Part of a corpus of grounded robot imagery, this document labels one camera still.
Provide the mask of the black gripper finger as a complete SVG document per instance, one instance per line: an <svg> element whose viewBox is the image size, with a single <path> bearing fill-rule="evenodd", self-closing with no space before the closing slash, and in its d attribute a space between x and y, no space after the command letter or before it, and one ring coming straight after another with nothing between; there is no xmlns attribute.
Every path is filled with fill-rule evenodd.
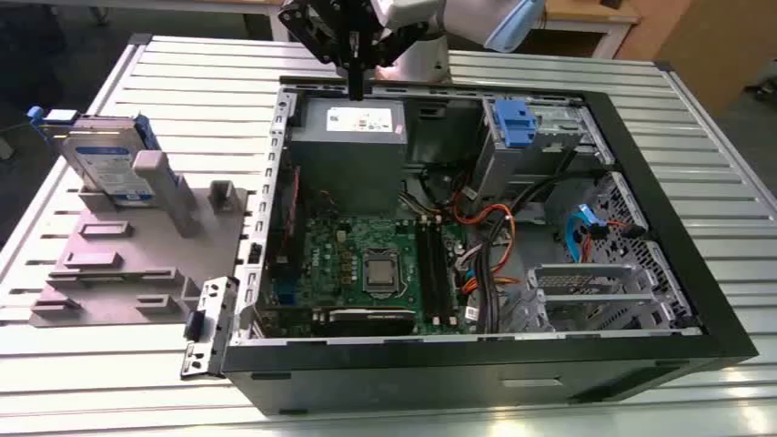
<svg viewBox="0 0 777 437"><path fill-rule="evenodd" d="M359 2L359 99L368 72L388 67L425 34L424 1Z"/></svg>
<svg viewBox="0 0 777 437"><path fill-rule="evenodd" d="M360 31L349 1L284 1L279 19L323 64L335 64L348 82L348 98L360 98Z"/></svg>

